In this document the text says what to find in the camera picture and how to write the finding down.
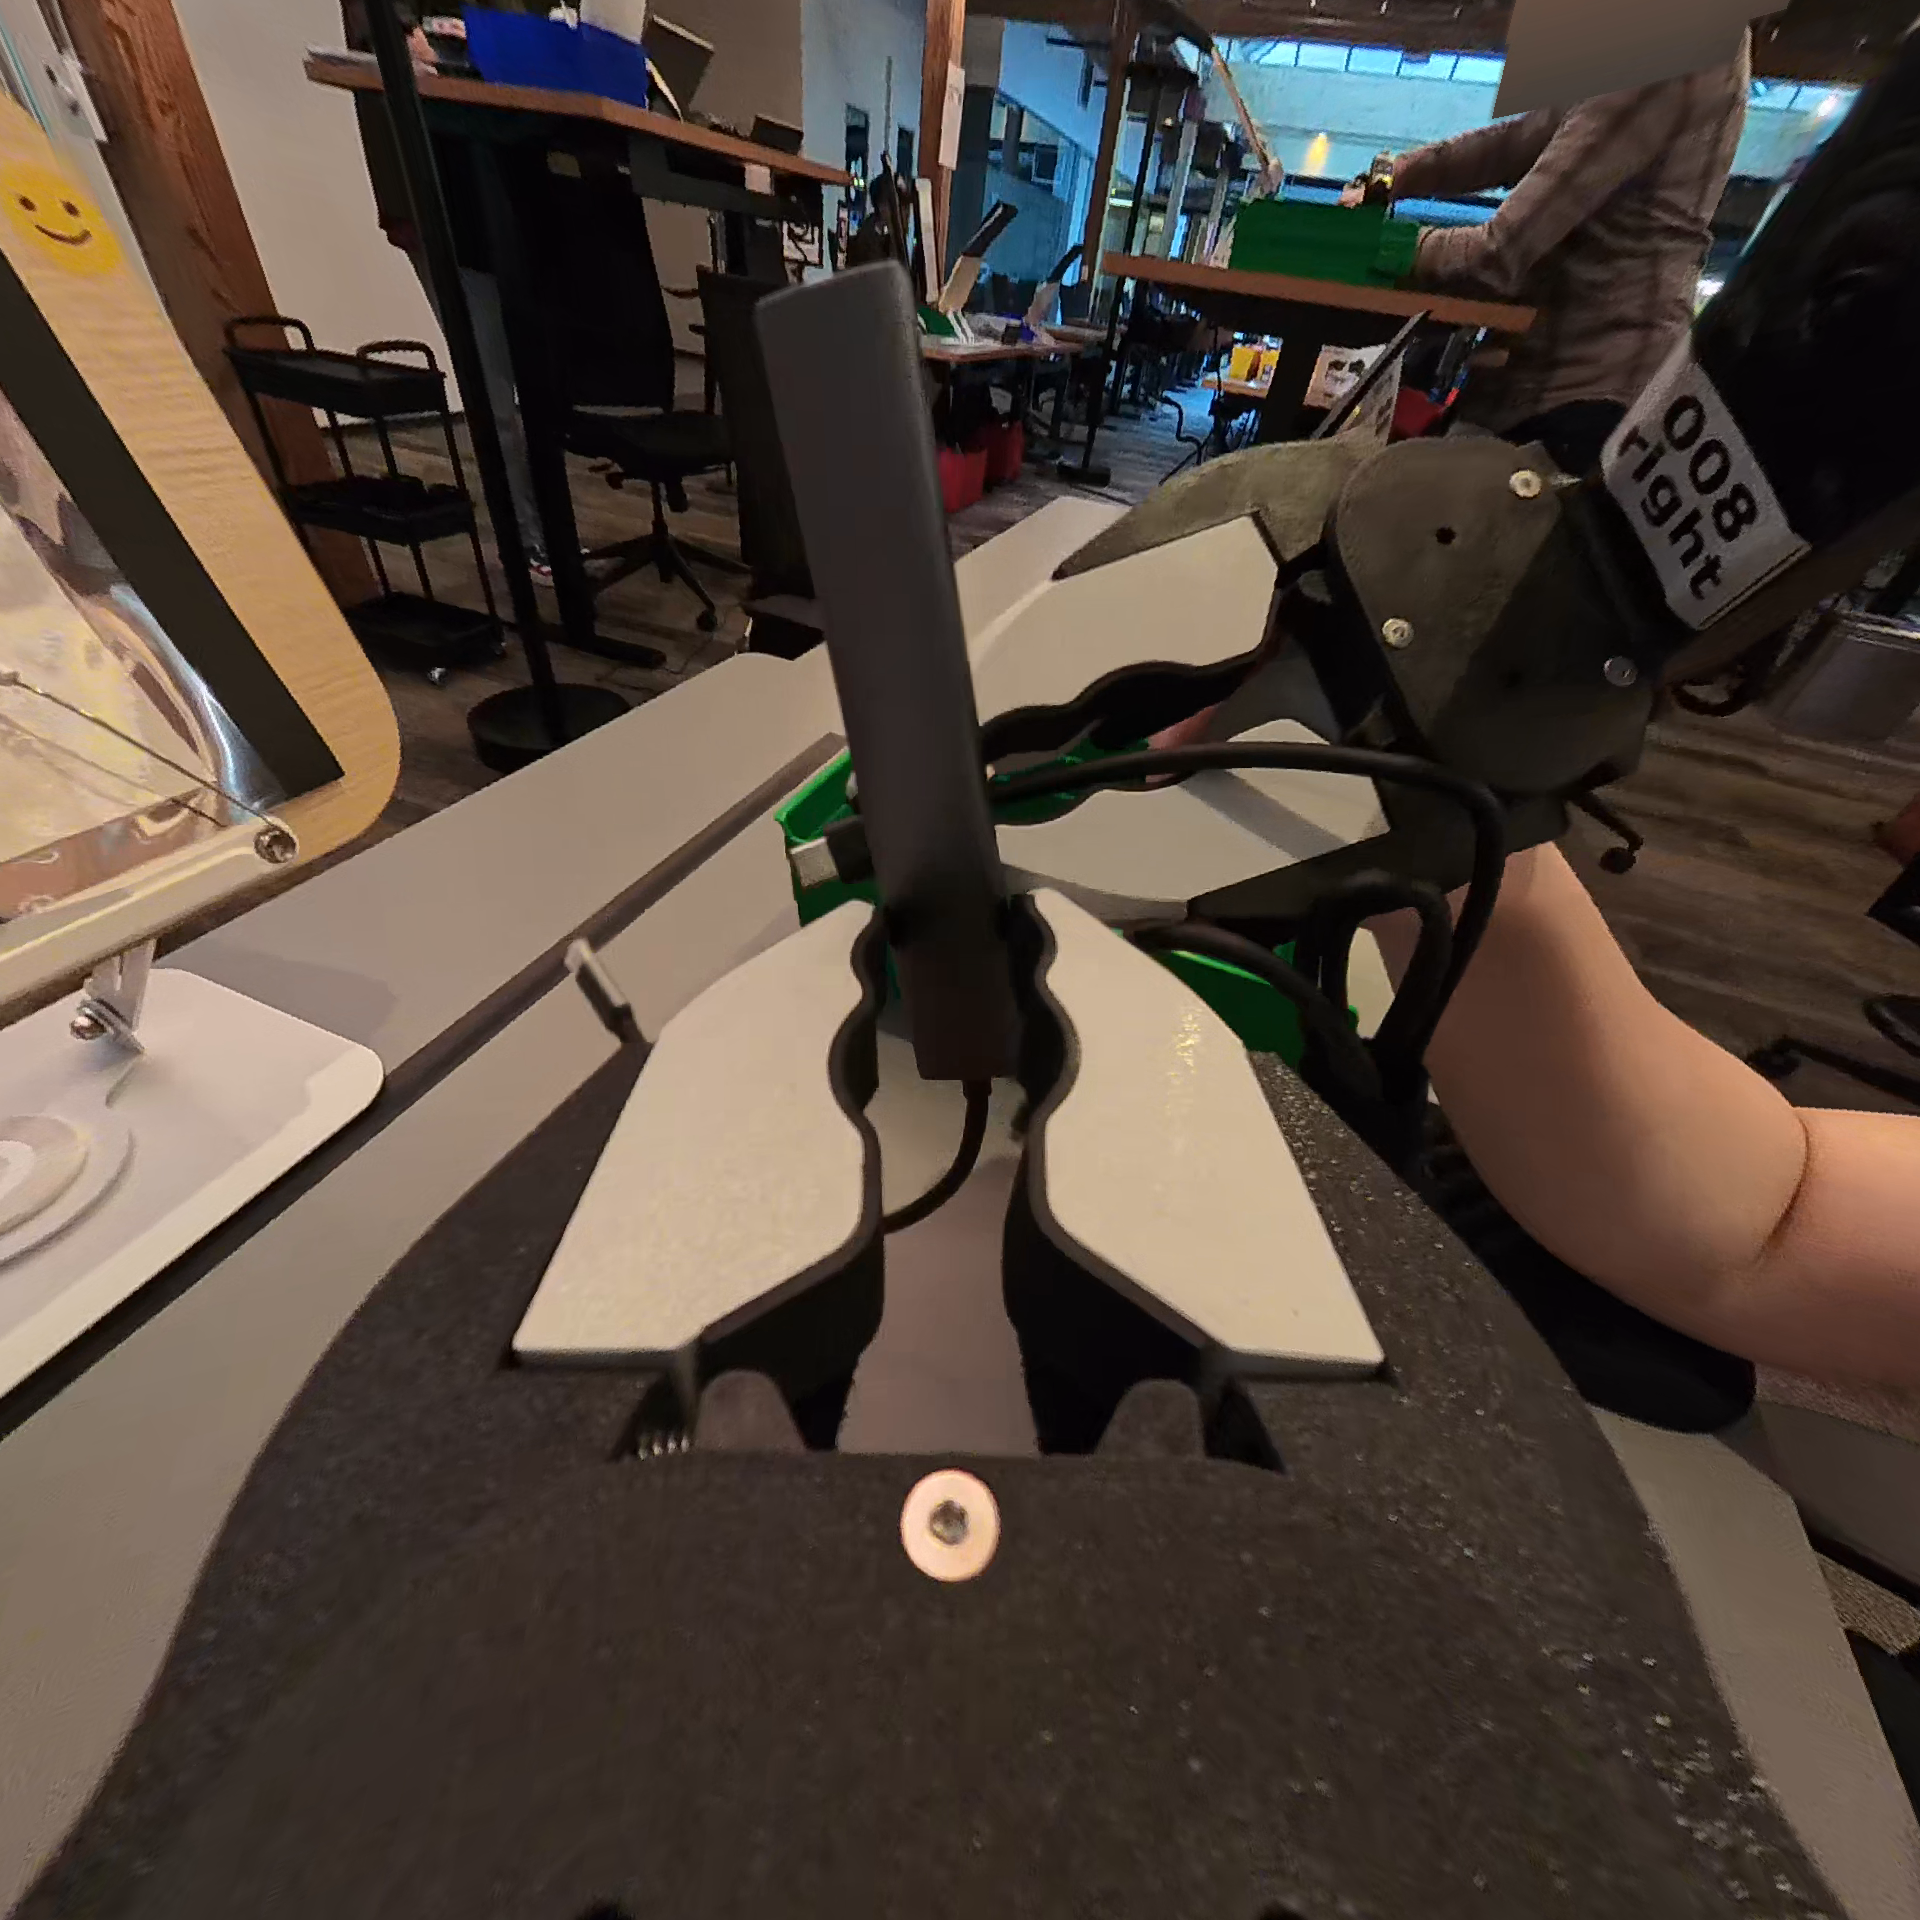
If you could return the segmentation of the grey usb hub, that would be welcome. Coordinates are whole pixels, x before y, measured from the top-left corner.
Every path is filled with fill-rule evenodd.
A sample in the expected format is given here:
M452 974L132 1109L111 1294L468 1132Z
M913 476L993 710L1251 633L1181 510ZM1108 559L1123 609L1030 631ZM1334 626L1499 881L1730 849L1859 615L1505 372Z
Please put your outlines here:
M752 323L918 1067L1010 1076L1010 892L908 274L850 268L766 295Z

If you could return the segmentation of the person's right forearm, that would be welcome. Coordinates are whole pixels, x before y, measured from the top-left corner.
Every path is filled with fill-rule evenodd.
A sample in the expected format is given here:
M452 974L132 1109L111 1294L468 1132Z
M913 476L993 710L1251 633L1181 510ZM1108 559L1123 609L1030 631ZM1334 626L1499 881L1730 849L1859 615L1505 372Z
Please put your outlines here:
M1427 1048L1527 1235L1745 1361L1917 1392L1918 1115L1796 1107L1670 1013L1565 854L1513 854Z

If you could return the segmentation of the clear acrylic panel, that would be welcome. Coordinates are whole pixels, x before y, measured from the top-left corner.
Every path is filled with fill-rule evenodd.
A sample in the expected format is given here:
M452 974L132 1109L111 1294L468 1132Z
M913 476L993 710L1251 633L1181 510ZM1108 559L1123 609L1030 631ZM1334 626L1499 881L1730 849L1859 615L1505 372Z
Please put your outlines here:
M2 401L2 918L262 827L284 785Z

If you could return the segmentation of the wooden standing desk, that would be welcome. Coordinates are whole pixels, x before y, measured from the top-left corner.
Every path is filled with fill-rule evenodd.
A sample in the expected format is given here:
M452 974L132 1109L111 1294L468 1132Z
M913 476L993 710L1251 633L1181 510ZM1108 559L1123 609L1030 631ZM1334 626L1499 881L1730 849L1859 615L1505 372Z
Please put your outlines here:
M803 156L785 156L733 133L690 126L669 113L576 91L513 88L483 78L420 75L409 60L388 66L364 52L313 52L307 75L378 106L397 143L401 188L429 244L429 280L448 300L445 335L473 323L461 281L463 249L448 212L448 172L441 151L463 158L470 198L487 231L500 300L513 405L500 409L487 386L476 347L448 345L483 471L500 570L516 605L539 611L527 542L518 537L507 467L504 419L525 438L541 519L541 550L550 563L557 626L541 626L531 671L549 668L549 643L627 669L662 674L669 660L652 646L605 636L596 624L583 550L644 535L652 524L646 487L615 491L588 459L564 444L564 347L578 338L564 315L578 276L567 259L576 230L578 159L608 156L633 177L644 205L705 210L723 223L728 262L745 263L750 240L773 242L780 227L823 213L823 188L842 176Z

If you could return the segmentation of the small green bin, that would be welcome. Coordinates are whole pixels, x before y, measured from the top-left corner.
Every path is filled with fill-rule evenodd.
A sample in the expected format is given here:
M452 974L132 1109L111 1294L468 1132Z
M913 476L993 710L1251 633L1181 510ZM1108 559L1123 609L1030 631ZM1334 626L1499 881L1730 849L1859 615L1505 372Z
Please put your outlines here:
M1245 202L1229 268L1353 285L1402 285L1416 269L1425 227L1388 204Z

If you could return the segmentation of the wooden table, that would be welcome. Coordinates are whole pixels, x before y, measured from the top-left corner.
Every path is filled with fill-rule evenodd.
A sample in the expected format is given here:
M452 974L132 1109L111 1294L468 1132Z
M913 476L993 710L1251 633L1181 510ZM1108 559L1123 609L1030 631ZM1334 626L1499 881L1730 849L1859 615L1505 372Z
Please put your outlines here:
M1216 268L1157 253L1104 252L1103 272L1118 289L1169 293L1215 328L1278 339L1277 372L1260 408L1260 444L1306 435L1306 396L1323 347L1382 345L1413 321L1515 339L1537 319L1529 304Z

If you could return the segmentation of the wooden pillar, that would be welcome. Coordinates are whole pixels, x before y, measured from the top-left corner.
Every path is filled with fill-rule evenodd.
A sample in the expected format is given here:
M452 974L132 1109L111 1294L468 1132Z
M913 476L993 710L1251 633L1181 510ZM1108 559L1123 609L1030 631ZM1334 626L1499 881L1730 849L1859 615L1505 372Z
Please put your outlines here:
M157 293L192 366L267 483L332 479L315 414L254 404L228 358L228 323L268 319L277 300L173 2L61 6L101 110L107 166Z

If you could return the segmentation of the white stand base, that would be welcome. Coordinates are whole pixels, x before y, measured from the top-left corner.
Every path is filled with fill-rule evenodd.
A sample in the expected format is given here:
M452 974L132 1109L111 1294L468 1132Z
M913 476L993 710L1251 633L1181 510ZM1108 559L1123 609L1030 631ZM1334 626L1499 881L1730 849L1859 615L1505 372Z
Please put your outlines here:
M2 1039L2 1392L43 1373L382 1092L373 1048L195 971L137 1046L48 1005Z

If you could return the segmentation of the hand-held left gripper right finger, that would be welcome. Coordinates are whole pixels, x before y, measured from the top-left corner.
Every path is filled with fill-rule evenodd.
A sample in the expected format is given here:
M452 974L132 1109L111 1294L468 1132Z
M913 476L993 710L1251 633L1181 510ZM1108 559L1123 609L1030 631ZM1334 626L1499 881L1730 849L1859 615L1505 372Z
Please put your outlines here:
M1020 899L1030 1111L1005 1302L1030 1375L1372 1380L1384 1348L1255 1062L1064 892Z

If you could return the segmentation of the black rolling cart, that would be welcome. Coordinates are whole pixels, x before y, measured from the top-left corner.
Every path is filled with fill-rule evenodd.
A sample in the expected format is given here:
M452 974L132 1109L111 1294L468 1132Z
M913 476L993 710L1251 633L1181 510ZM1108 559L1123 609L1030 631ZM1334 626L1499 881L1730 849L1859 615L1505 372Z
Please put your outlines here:
M223 328L228 366L259 428L267 401L318 414L335 446L327 477L294 479L284 456L270 467L280 505L311 556L318 534L364 546L378 590L348 608L348 629L376 661L407 668L432 685L459 669L500 660L507 628L487 575L478 514L448 408L448 373L419 339L378 339L357 349L322 347L301 319L282 314L235 315ZM441 428L451 483L401 467L392 425ZM481 608L442 597L426 550L467 540L481 578Z

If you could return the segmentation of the wooden board with smiley sticker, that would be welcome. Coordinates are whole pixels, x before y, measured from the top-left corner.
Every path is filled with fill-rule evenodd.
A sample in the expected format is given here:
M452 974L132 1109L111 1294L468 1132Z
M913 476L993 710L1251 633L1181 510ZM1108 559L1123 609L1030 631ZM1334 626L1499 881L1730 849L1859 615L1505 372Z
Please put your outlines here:
M5 920L5 1008L339 851L401 771L384 684L131 249L5 99L5 401L101 542L284 788L228 827Z

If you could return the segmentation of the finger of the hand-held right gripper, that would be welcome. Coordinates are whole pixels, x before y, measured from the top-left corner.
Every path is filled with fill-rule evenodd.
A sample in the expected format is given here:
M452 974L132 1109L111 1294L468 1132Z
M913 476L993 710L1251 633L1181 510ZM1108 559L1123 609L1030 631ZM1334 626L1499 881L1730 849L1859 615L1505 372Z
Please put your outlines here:
M1058 498L971 551L971 661L988 765L1138 740L1229 693L1273 646L1360 435L1259 444L1131 508Z
M1100 788L1054 819L998 826L997 841L1022 892L1054 890L1096 916L1184 916L1192 899L1386 830L1371 780L1248 770Z

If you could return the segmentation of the green plastic bin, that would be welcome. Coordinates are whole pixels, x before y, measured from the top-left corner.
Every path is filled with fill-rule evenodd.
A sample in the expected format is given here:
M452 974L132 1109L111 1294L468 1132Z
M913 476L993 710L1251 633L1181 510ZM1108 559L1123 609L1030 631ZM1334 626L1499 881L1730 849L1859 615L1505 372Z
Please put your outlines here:
M853 755L842 752L780 804L775 818L780 826L788 855L797 855L805 844L823 838L831 826L853 818L850 780ZM1001 818L998 826L1054 819L1067 813L1081 797L1081 794L1072 794L1042 801L1022 801L1010 807L1010 818ZM1010 884L1015 892L1030 893L1030 890L1020 890L1013 880ZM831 913L848 899L878 899L878 888L873 878L848 881L837 878L832 871L821 871L814 878L792 871L792 890L801 923ZM1034 888L1034 892L1048 890L1054 892L1050 886ZM1189 920L1189 912L1182 916L1092 916L1108 928L1123 931ZM1169 971L1174 971L1186 982L1189 988L1233 1028L1248 1051L1277 1054L1285 1057L1288 1065L1301 1064L1304 1051L1301 1015L1295 1003L1266 980L1235 963L1219 962L1190 949L1160 952L1151 954L1151 957L1157 957Z

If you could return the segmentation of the red bin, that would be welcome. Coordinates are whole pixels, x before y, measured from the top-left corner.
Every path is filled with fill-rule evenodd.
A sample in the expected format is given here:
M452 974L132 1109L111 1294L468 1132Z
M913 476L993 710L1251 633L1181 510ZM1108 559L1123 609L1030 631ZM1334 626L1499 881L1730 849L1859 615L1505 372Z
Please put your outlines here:
M1027 425L1018 415L977 419L956 442L937 446L942 510L961 515L988 491L1017 482L1027 464Z

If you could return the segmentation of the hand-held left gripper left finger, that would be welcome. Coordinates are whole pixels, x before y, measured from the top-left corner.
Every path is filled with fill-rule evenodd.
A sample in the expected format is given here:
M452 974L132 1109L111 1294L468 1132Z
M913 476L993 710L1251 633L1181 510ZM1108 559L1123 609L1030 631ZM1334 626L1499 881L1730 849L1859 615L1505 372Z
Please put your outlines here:
M661 1029L513 1333L525 1366L853 1373L885 1300L886 952L848 902Z

